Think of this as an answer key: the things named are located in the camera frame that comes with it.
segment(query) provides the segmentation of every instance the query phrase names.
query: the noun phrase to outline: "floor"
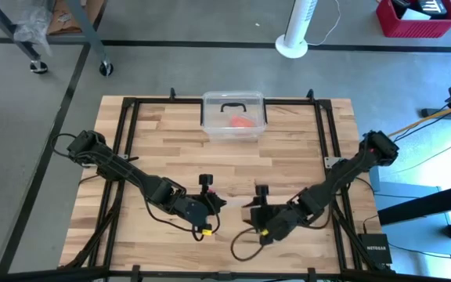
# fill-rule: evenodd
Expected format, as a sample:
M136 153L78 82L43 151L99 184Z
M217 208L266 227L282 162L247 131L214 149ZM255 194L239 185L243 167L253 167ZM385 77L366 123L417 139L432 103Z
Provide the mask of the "floor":
M328 45L451 47L451 30L440 39L386 38L374 0L339 2L341 22ZM272 43L285 31L291 6L288 0L119 0L107 4L99 34L117 40ZM0 0L0 7L18 20L24 5ZM319 1L306 39L320 42L336 17L335 2ZM317 98L352 99L364 133L392 132L416 121L419 109L442 107L451 86L451 53L314 50L288 60L274 49L111 46L107 52L115 71L103 78L94 52L78 63L83 48L53 45L52 56L38 48L50 72L37 76L18 48L0 44L0 256L68 87L75 91L61 132L92 128L103 95L167 96L175 87L180 96L253 89L270 97L300 97L314 89ZM75 69L81 76L71 84ZM451 121L440 121L400 146L400 158L381 169L384 181L451 186L451 168L444 161L451 151L398 172L451 146ZM79 166L52 157L12 272L56 267L80 176ZM393 250L393 256L400 273L451 277L449 260L401 250ZM433 263L444 266L433 268Z

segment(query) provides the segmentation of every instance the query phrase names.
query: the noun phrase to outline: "wooden table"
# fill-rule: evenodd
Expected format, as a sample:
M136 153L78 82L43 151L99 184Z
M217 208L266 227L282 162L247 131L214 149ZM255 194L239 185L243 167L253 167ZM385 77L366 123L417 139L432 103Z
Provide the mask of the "wooden table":
M122 100L122 96L104 96L100 105L95 130L105 135L109 146L113 145ZM332 99L332 104L342 155L352 157L359 137L351 101ZM228 204L220 213L220 230L196 242L190 233L152 220L139 189L127 184L111 269L130 270L133 265L141 265L145 271L307 273L307 268L314 267L317 273L339 273L331 222L323 230L296 228L285 240L267 246L249 262L238 262L230 254L231 240L249 227L241 221L240 206L251 201L255 183L269 185L268 201L275 204L324 180L314 107L267 106L267 115L269 125L256 143L210 143L200 127L199 105L142 104L131 154L140 159L133 164L146 173L175 180L187 187L188 193L200 192L199 174L213 174L212 188ZM130 116L128 112L120 152ZM331 151L328 124L324 126ZM94 174L95 169L85 169L83 178ZM104 183L96 178L79 186L61 265L69 262L92 235ZM355 181L349 197L359 233L363 220L377 214L373 194L365 183ZM158 218L189 227L175 216L151 210ZM314 225L321 225L325 219L324 215ZM209 217L209 221L215 226L215 217ZM371 233L381 231L377 218L368 220L366 227ZM348 238L342 233L348 267L352 267ZM238 240L235 250L244 257L258 247L258 236L247 234ZM105 236L98 262L102 262L104 249Z

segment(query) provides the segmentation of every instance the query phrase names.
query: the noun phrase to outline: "red plastic bin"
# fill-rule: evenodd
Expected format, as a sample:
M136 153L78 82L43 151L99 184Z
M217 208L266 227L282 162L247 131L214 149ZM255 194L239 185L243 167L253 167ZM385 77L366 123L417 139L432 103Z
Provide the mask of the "red plastic bin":
M391 0L382 0L377 17L389 38L440 38L451 28L451 0L442 0L448 16L444 20L400 20Z

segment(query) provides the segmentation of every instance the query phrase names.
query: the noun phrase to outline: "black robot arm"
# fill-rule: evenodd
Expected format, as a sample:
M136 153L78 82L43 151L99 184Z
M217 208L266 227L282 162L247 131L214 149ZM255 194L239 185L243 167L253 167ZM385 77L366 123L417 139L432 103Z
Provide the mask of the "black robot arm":
M286 204L267 204L266 186L258 186L257 197L245 206L249 213L244 221L251 224L261 235L262 246L275 240L282 240L296 227L309 226L318 219L335 197L336 192L352 182L362 172L375 165L387 166L398 156L399 148L382 132L368 132L359 144L359 152L351 159L343 159L334 164L327 179L311 187L306 187ZM342 224L342 216L333 212Z
M137 186L145 200L169 215L177 215L200 232L211 230L208 215L216 215L226 202L207 190L211 175L201 175L201 194L187 195L186 188L166 177L147 175L133 164L117 156L98 132L83 131L67 147L68 157L80 165L97 165L97 174L110 181L125 179Z

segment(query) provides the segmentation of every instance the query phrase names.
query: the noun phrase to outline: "caster wheel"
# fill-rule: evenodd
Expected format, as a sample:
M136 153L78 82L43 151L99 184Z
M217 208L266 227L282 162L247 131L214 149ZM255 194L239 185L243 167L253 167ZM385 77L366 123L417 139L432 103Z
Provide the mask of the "caster wheel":
M113 71L114 71L114 66L113 66L112 63L110 63L110 64L109 64L109 73L107 73L106 65L103 64L103 63L101 63L101 64L100 64L99 71L100 71L100 74L101 74L101 75L103 75L103 76L105 76L105 77L108 77L108 76L110 76L110 74L113 73Z
M46 74L48 72L48 66L43 62L41 62L41 67L39 69L33 63L31 63L29 68L35 74Z

